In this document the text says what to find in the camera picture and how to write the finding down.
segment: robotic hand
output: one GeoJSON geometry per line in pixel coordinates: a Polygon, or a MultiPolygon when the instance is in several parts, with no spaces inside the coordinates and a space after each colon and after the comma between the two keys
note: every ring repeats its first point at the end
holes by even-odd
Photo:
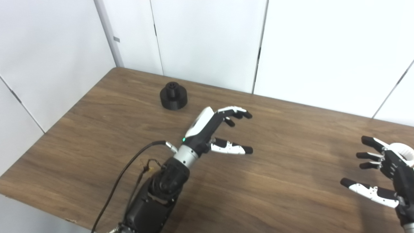
{"type": "Polygon", "coordinates": [[[414,150],[402,143],[388,145],[367,136],[362,136],[361,141],[381,154],[357,153],[357,158],[374,161],[361,163],[359,167],[379,169],[392,180],[395,190],[371,187],[369,184],[357,183],[347,178],[343,178],[341,184],[372,201],[395,208],[405,232],[414,233],[414,150]]]}
{"type": "Polygon", "coordinates": [[[250,119],[252,115],[245,109],[235,106],[225,107],[216,112],[211,107],[205,108],[185,134],[183,143],[174,157],[169,158],[161,170],[142,185],[116,230],[124,233],[160,232],[190,176],[189,168],[203,153],[211,150],[229,154],[252,154],[253,149],[249,146],[212,138],[223,121],[231,127],[235,126],[230,117],[250,119]]]}

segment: white wall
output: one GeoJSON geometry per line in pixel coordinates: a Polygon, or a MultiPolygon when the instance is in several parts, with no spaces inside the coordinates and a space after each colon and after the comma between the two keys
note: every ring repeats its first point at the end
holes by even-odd
{"type": "Polygon", "coordinates": [[[0,80],[0,176],[42,135],[36,122],[0,80]]]}
{"type": "Polygon", "coordinates": [[[254,93],[372,117],[414,55],[414,1],[269,0],[254,93]]]}
{"type": "Polygon", "coordinates": [[[1,232],[89,233],[90,231],[36,208],[0,195],[1,232]]]}
{"type": "MultiPolygon", "coordinates": [[[[0,76],[47,131],[115,66],[94,2],[0,0],[0,6],[0,76]]],[[[5,83],[0,175],[43,134],[5,83]]],[[[0,226],[1,232],[88,232],[1,195],[0,226]]]]}
{"type": "Polygon", "coordinates": [[[93,1],[0,0],[0,76],[44,131],[111,68],[93,1]]]}
{"type": "MultiPolygon", "coordinates": [[[[43,132],[0,80],[0,176],[43,132]]],[[[0,195],[0,232],[86,233],[86,229],[0,195]]]]}
{"type": "Polygon", "coordinates": [[[150,0],[95,2],[117,65],[162,75],[150,0]]]}
{"type": "Polygon", "coordinates": [[[414,126],[413,93],[414,68],[411,67],[378,111],[375,119],[414,126]]]}
{"type": "Polygon", "coordinates": [[[165,76],[251,93],[266,0],[151,0],[165,76]]]}

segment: wooden table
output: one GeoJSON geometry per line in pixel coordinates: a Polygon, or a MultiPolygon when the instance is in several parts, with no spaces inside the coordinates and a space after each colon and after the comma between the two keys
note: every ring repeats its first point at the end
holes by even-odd
{"type": "MultiPolygon", "coordinates": [[[[156,140],[178,146],[203,108],[236,105],[253,118],[236,119],[235,128],[223,124],[215,135],[250,145],[254,153],[203,155],[163,232],[402,232],[393,209],[339,181],[391,188],[379,171],[358,168],[363,161],[355,153],[373,152],[360,137],[412,145],[414,128],[183,80],[178,82],[188,91],[188,104],[169,111],[159,91],[173,80],[111,70],[1,177],[0,193],[90,229],[119,172],[140,148],[156,140]]],[[[158,146],[139,157],[98,232],[121,220],[143,163],[170,156],[158,146]]]]}

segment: black knob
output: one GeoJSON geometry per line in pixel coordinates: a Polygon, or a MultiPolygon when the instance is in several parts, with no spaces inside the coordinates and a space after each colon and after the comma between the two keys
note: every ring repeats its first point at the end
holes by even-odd
{"type": "Polygon", "coordinates": [[[187,90],[177,82],[169,82],[159,93],[161,104],[169,110],[178,110],[187,104],[187,90]]]}

